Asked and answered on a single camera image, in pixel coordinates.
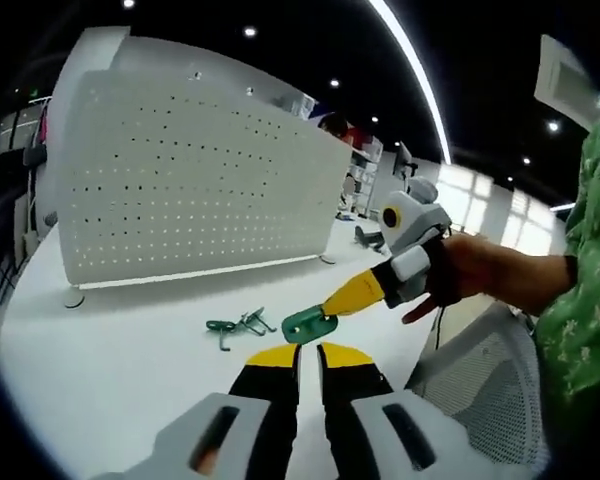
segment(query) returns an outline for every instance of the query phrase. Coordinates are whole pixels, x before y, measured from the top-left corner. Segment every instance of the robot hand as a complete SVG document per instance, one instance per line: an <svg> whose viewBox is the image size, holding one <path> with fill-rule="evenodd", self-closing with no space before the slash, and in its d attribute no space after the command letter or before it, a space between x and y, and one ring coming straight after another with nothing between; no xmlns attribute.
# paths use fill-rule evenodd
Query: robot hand
<svg viewBox="0 0 600 480"><path fill-rule="evenodd" d="M338 316L354 314L380 300L394 308L422 295L425 287L438 305L455 303L455 269L442 244L451 220L433 203L436 198L435 187L420 177L409 181L407 193L391 193L380 218L391 258L350 279L321 306L285 319L286 340L310 342L335 330Z"/></svg>

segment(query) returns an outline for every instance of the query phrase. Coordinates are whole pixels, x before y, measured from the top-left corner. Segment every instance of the black ceiling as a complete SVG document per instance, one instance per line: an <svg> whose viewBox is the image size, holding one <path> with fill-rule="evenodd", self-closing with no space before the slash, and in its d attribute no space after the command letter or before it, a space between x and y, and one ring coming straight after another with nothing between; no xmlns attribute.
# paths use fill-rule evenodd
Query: black ceiling
<svg viewBox="0 0 600 480"><path fill-rule="evenodd" d="M208 48L260 68L343 111L385 149L402 140L415 156L442 158L415 76L368 0L136 0L132 10L118 0L83 1L61 21L53 20L60 14L55 3L29 18L50 33L29 58L29 65L42 59L42 66L20 77L21 94L51 92L62 55L85 27L131 25L133 35ZM540 36L562 40L562 11L528 0L387 3L429 76L454 162L550 204L574 200L586 132L533 97ZM245 25L257 27L256 38L243 37ZM48 55L55 60L45 62ZM341 87L330 88L331 78ZM559 134L546 129L552 119L561 122ZM524 156L531 165L522 163Z"/></svg>

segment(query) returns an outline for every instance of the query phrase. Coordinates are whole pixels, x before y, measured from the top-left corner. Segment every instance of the green plastic clip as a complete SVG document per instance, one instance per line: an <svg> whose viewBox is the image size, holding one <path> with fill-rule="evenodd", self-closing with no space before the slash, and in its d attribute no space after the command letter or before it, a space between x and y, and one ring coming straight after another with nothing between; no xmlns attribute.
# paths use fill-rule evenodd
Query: green plastic clip
<svg viewBox="0 0 600 480"><path fill-rule="evenodd" d="M224 336L227 333L233 332L236 329L236 324L233 322L225 322L223 320L209 320L207 328L212 332L220 332L220 350L230 352L229 347L224 346Z"/></svg>
<svg viewBox="0 0 600 480"><path fill-rule="evenodd" d="M338 327L338 317L326 317L320 305L307 308L287 317L282 322L282 333L288 343L304 345L324 337Z"/></svg>

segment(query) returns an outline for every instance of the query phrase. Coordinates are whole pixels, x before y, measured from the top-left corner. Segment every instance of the green floral shirt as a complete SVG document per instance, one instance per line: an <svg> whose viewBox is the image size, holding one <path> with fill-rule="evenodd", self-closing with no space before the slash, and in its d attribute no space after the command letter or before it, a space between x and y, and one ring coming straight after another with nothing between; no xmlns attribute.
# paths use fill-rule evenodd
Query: green floral shirt
<svg viewBox="0 0 600 480"><path fill-rule="evenodd" d="M600 386L600 124L583 144L578 199L566 228L578 283L543 312L536 330L543 415L554 444L577 434Z"/></svg>

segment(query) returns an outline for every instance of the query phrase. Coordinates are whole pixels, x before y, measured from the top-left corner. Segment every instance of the white table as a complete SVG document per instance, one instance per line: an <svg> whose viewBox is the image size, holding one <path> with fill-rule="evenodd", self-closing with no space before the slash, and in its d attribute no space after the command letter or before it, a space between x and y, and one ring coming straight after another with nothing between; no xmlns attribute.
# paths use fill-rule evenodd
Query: white table
<svg viewBox="0 0 600 480"><path fill-rule="evenodd" d="M368 231L377 224L359 220ZM124 471L152 451L156 433L210 392L227 392L248 357L284 343L278 331L230 336L231 352L206 332L210 319L237 320L265 306L279 327L321 303L352 275L382 261L353 243L353 222L336 221L327 253L337 260L286 264L157 284L87 292L68 310L57 228L23 272L5 315L0 370L18 410L71 478ZM434 314L404 326L404 305L377 304L341 320L328 341L371 355L402 388ZM298 437L288 478L336 478L325 438L315 345L303 348Z"/></svg>

